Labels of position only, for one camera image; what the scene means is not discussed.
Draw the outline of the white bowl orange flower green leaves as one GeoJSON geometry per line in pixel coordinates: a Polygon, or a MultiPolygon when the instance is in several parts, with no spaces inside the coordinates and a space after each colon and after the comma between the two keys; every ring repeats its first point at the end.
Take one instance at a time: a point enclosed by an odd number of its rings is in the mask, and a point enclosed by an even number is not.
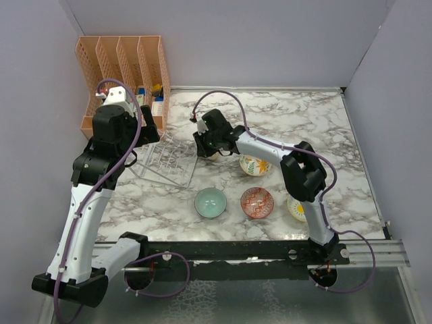
{"type": "Polygon", "coordinates": [[[240,167],[249,176],[263,176],[271,169],[271,164],[250,155],[240,155],[240,167]]]}

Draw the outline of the red patterned ceramic bowl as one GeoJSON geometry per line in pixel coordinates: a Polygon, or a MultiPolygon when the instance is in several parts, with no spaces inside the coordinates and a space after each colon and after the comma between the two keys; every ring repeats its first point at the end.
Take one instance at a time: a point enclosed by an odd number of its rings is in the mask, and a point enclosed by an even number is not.
{"type": "Polygon", "coordinates": [[[261,187],[245,190],[240,198],[243,212],[252,219],[264,219],[274,210],[275,202],[269,191],[261,187]]]}

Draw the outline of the yellow sun pattern bowl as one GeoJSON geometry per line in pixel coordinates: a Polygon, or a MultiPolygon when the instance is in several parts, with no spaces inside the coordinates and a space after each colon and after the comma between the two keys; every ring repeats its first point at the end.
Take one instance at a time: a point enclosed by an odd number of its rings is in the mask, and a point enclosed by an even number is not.
{"type": "Polygon", "coordinates": [[[295,218],[298,221],[301,221],[303,223],[306,222],[306,216],[304,214],[304,209],[298,200],[296,200],[292,196],[289,196],[287,198],[287,207],[288,207],[288,211],[290,212],[290,214],[293,218],[295,218]]]}

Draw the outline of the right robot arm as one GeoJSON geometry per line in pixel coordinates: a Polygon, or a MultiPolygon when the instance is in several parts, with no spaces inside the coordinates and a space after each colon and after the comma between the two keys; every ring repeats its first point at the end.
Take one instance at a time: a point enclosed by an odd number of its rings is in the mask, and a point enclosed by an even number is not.
{"type": "Polygon", "coordinates": [[[331,229],[323,200],[327,173],[309,143],[283,144],[254,135],[246,126],[232,127],[218,109],[190,121],[197,127],[193,137],[199,157],[226,151],[231,155],[250,155],[280,168],[288,194],[304,209],[311,259],[325,264],[333,258],[339,238],[331,229]]]}

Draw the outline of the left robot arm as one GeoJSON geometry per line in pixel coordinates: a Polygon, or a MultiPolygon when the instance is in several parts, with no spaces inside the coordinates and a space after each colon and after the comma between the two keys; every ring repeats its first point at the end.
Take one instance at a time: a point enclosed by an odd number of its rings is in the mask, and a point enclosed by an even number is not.
{"type": "Polygon", "coordinates": [[[31,288],[59,299],[97,307],[109,280],[131,263],[144,265],[149,258],[146,236],[126,232],[108,251],[92,256],[101,217],[117,180],[129,165],[121,159],[136,146],[159,141],[151,108],[140,108],[145,126],[119,105],[102,105],[92,119],[93,136],[73,163],[72,197],[57,252],[48,269],[35,275],[31,288]]]}

